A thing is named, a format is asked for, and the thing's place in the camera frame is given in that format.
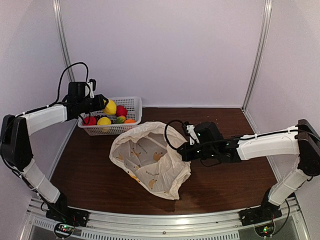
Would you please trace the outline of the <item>yellow lemon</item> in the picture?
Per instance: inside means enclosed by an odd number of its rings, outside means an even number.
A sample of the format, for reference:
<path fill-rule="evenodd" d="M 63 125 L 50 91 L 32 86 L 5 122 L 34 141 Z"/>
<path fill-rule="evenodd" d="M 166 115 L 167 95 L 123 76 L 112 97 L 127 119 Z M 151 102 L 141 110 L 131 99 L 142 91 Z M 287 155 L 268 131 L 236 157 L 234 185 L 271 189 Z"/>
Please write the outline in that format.
<path fill-rule="evenodd" d="M 97 121 L 97 125 L 98 126 L 108 126 L 108 125 L 111 125 L 111 124 L 112 124 L 112 121 L 108 117 L 101 117 Z"/>
<path fill-rule="evenodd" d="M 104 99 L 105 108 L 102 110 L 107 115 L 115 115 L 117 112 L 117 105 L 112 99 Z"/>

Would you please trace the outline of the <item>red apple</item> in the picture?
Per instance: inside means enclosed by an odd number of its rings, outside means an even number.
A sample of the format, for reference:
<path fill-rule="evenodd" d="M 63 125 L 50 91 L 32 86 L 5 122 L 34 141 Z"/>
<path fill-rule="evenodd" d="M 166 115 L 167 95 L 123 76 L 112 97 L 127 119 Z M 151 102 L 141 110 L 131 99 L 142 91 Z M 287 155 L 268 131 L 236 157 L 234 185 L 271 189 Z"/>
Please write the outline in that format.
<path fill-rule="evenodd" d="M 126 117 L 128 114 L 128 110 L 123 105 L 117 105 L 115 114 L 117 117 L 120 117 L 120 116 Z"/>

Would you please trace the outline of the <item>green yellow mango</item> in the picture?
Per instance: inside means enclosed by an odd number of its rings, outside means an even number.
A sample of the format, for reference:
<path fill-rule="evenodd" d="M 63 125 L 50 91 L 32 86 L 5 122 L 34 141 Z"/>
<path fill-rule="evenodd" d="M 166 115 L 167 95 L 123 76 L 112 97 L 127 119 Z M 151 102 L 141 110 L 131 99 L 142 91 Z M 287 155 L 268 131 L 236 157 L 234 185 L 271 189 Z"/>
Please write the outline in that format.
<path fill-rule="evenodd" d="M 126 117 L 124 115 L 120 115 L 114 121 L 114 124 L 124 124 L 126 121 Z"/>

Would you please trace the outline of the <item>orange fruit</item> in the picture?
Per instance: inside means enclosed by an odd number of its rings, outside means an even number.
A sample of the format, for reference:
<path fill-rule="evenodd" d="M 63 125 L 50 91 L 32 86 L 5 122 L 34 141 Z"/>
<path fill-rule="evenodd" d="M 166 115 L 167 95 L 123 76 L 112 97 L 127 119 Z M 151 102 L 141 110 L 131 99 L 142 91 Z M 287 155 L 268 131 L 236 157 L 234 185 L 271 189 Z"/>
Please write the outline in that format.
<path fill-rule="evenodd" d="M 125 124 L 134 124 L 134 123 L 136 123 L 136 121 L 135 121 L 134 119 L 126 119 L 126 120 L 124 121 L 124 123 L 125 123 Z"/>

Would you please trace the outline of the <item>banana print plastic bag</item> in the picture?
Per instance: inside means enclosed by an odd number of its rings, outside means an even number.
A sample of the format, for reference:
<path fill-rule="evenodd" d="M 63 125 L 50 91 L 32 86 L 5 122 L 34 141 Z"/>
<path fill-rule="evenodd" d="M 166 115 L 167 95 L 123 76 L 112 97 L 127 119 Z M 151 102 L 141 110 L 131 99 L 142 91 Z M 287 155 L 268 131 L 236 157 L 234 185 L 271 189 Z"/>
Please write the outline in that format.
<path fill-rule="evenodd" d="M 191 176 L 191 164 L 175 148 L 185 137 L 160 121 L 149 121 L 120 134 L 109 159 L 152 195 L 179 200 L 179 189 Z"/>

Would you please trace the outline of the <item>dark red grape bunch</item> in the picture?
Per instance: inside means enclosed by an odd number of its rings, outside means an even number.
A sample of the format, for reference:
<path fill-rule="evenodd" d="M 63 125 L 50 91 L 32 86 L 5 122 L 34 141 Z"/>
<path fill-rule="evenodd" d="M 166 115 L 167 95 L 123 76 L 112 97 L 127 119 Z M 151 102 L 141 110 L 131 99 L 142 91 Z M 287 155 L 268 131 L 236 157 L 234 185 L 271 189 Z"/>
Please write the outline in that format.
<path fill-rule="evenodd" d="M 94 117 L 98 121 L 101 117 L 103 117 L 103 115 L 95 115 Z"/>

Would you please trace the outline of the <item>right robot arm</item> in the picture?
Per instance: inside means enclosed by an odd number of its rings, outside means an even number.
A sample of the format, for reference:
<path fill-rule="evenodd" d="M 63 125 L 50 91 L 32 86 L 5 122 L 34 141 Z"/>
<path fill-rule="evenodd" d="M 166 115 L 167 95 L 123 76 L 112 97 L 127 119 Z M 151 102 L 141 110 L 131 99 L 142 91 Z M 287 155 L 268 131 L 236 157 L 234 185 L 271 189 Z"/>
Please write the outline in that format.
<path fill-rule="evenodd" d="M 190 140 L 177 148 L 184 162 L 216 159 L 220 163 L 239 163 L 268 156 L 298 157 L 289 173 L 266 191 L 256 210 L 261 221 L 268 220 L 287 197 L 320 174 L 320 136 L 306 119 L 283 130 L 232 138 L 223 138 L 213 122 L 188 124 L 185 132 Z"/>

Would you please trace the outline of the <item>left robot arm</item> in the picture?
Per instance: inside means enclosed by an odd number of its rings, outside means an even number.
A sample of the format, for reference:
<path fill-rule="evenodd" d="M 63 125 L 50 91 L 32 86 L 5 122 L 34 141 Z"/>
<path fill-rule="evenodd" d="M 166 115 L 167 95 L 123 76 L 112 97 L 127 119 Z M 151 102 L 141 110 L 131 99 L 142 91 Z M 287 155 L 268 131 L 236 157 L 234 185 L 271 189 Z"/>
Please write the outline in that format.
<path fill-rule="evenodd" d="M 55 187 L 38 167 L 34 153 L 33 135 L 77 119 L 81 114 L 89 114 L 106 107 L 108 99 L 95 94 L 97 82 L 71 82 L 67 95 L 62 101 L 29 110 L 18 115 L 8 114 L 3 118 L 0 133 L 0 155 L 9 168 L 17 173 L 32 191 L 48 204 L 53 215 L 61 222 L 72 218 L 67 197 Z"/>

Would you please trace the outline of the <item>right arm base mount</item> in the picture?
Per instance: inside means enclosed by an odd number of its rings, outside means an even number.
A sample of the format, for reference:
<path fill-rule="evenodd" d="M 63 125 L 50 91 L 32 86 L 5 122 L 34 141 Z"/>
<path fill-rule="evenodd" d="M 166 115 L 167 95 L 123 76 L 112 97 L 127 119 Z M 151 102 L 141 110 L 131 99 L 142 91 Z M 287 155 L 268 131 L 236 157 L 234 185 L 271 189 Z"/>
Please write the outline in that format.
<path fill-rule="evenodd" d="M 257 207 L 246 208 L 239 211 L 238 214 L 243 226 L 268 222 L 282 216 L 280 207 L 268 202 Z"/>

